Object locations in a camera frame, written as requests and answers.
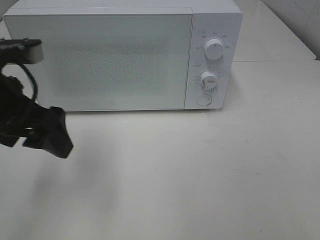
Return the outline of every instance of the microwave door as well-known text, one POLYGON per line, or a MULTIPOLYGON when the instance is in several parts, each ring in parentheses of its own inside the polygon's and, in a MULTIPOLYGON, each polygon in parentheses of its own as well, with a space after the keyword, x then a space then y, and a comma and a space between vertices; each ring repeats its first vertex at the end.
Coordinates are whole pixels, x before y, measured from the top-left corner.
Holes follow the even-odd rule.
POLYGON ((30 66, 39 103, 67 111, 183 109, 192 14, 24 15, 14 39, 41 39, 30 66))

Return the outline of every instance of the control panel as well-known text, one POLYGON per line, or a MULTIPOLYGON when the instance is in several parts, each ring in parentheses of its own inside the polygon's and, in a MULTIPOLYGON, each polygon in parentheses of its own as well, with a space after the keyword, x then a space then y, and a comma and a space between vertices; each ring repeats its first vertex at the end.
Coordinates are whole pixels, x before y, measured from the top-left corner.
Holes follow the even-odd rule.
POLYGON ((223 106, 241 21, 239 12, 193 15, 185 109, 223 106))

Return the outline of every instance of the round button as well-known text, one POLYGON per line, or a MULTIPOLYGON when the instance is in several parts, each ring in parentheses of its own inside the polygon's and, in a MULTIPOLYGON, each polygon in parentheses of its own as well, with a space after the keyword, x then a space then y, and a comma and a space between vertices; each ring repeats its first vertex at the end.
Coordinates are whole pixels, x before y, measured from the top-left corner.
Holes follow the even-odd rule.
POLYGON ((217 60, 224 54, 225 43, 219 38, 208 40, 204 44, 204 54, 210 60, 217 60))
POLYGON ((203 89, 214 89, 218 85, 218 77, 212 71, 205 71, 200 75, 200 85, 203 89))
POLYGON ((208 106, 209 104, 211 104, 211 101, 212 97, 210 95, 203 94, 197 98, 196 103, 200 106, 208 106))

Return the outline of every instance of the white countertop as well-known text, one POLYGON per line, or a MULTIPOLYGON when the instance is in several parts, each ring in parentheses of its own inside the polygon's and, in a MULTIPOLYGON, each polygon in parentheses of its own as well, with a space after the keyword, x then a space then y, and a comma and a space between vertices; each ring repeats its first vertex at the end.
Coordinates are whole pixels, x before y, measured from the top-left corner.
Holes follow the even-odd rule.
MULTIPOLYGON (((305 61, 316 56, 259 0, 235 0, 243 12, 243 22, 234 62, 305 61)), ((10 35, 0 22, 0 37, 10 35)))
POLYGON ((235 62, 221 110, 69 113, 68 159, 0 146, 0 239, 319 240, 319 76, 235 62))

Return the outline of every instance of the timer dial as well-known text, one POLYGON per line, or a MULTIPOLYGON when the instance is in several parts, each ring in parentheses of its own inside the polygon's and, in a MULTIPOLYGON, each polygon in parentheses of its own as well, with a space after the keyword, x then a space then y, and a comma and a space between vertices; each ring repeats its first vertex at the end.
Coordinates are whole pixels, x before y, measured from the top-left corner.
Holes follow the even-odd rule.
POLYGON ((218 77, 212 71, 205 71, 200 75, 200 85, 202 89, 214 89, 218 85, 218 77))
POLYGON ((225 43, 220 38, 212 38, 204 44, 204 54, 210 60, 217 60, 224 55, 225 43))

